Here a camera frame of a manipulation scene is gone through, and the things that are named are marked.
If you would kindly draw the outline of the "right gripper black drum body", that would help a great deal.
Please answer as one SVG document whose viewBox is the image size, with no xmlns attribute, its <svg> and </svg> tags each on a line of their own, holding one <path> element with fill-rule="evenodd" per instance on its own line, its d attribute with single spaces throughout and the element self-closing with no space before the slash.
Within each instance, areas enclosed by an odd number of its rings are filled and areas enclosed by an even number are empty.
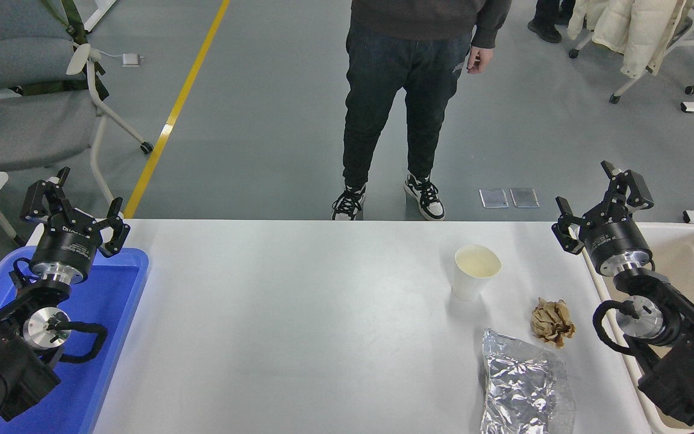
<svg viewBox="0 0 694 434">
<path fill-rule="evenodd" d="M 652 251 L 626 205 L 598 205 L 583 215 L 581 241 L 596 268 L 641 268 Z"/>
</svg>

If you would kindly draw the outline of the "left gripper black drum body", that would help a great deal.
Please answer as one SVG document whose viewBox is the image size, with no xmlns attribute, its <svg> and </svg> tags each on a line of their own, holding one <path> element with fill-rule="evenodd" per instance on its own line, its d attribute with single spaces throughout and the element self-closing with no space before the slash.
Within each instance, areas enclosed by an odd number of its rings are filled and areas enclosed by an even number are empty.
<svg viewBox="0 0 694 434">
<path fill-rule="evenodd" d="M 72 277 L 87 277 L 102 242 L 99 230 L 87 231 L 94 223 L 94 217 L 51 217 L 42 224 L 42 237 L 30 260 L 30 271 L 43 275 L 60 265 L 74 269 Z"/>
</svg>

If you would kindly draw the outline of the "person's left hand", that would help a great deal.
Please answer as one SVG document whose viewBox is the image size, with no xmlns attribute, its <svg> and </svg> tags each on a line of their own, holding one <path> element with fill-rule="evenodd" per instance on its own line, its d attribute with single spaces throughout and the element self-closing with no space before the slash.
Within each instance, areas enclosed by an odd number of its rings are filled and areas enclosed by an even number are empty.
<svg viewBox="0 0 694 434">
<path fill-rule="evenodd" d="M 493 48 L 479 48 L 476 46 L 471 46 L 466 61 L 466 72 L 471 75 L 484 72 L 491 60 L 493 60 L 493 56 Z"/>
</svg>

